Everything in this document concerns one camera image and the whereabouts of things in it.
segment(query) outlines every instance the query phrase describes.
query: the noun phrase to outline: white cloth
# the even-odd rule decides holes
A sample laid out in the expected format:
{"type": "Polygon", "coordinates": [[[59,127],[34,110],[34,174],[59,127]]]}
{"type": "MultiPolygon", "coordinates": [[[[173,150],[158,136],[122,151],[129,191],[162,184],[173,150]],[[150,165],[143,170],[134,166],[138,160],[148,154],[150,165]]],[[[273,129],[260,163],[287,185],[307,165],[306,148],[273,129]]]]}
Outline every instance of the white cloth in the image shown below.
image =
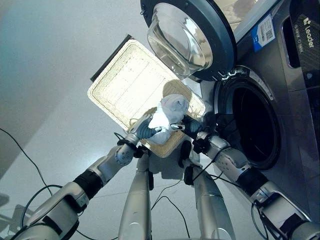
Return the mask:
{"type": "Polygon", "coordinates": [[[162,129],[148,140],[153,144],[165,144],[173,132],[170,125],[180,123],[188,108],[189,102],[181,94],[170,94],[162,98],[149,123],[151,129],[158,127],[162,129]]]}

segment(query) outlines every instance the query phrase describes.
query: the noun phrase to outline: leader logo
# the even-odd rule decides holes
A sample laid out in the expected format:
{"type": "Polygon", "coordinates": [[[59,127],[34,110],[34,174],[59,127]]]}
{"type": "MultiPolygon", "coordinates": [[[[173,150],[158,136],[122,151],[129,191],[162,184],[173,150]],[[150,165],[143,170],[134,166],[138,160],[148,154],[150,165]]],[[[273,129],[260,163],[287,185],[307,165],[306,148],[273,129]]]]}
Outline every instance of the leader logo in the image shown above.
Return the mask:
{"type": "Polygon", "coordinates": [[[308,17],[306,17],[304,20],[303,20],[303,25],[306,26],[305,27],[305,34],[306,34],[306,39],[308,41],[308,45],[309,45],[309,48],[313,48],[314,47],[314,39],[312,38],[312,33],[311,33],[311,30],[310,30],[310,27],[311,27],[311,20],[309,20],[308,17]]]}
{"type": "Polygon", "coordinates": [[[309,20],[308,17],[306,17],[304,20],[303,20],[303,25],[307,25],[309,24],[310,25],[311,21],[309,20]]]}

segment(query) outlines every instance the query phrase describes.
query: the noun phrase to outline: washing machine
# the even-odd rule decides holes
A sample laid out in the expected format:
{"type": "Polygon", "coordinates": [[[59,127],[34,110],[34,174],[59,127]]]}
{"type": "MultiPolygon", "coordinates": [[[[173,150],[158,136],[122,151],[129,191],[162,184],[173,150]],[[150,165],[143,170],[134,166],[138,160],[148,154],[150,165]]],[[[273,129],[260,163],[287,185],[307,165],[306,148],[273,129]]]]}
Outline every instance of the washing machine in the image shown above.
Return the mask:
{"type": "Polygon", "coordinates": [[[237,33],[212,0],[141,0],[141,14],[158,58],[201,82],[211,127],[319,221],[319,2],[259,1],[237,33]]]}

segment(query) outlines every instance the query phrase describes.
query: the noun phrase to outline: washing machine drum opening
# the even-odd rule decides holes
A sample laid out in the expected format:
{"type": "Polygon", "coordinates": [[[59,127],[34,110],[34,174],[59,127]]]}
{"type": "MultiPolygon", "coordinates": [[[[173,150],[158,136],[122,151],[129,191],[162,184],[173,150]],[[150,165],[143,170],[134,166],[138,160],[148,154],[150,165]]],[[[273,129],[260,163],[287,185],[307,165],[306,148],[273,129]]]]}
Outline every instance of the washing machine drum opening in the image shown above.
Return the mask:
{"type": "Polygon", "coordinates": [[[232,109],[234,125],[234,129],[225,137],[256,168],[270,169],[276,163],[280,149],[280,134],[274,110],[257,87],[245,83],[235,85],[227,87],[225,92],[224,106],[232,109]]]}

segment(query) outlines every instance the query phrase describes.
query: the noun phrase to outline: woven basket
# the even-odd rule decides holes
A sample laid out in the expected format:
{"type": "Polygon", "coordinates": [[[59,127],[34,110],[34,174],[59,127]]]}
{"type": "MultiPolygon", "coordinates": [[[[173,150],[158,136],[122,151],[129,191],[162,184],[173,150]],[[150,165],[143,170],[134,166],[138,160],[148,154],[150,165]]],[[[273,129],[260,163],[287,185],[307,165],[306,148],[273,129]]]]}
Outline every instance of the woven basket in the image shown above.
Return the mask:
{"type": "MultiPolygon", "coordinates": [[[[127,131],[145,113],[154,113],[161,99],[182,94],[189,101],[188,115],[200,119],[205,113],[201,99],[184,85],[156,56],[136,40],[127,41],[88,90],[88,97],[127,131]]],[[[141,140],[161,158],[167,157],[184,134],[174,132],[163,145],[141,140]]]]}

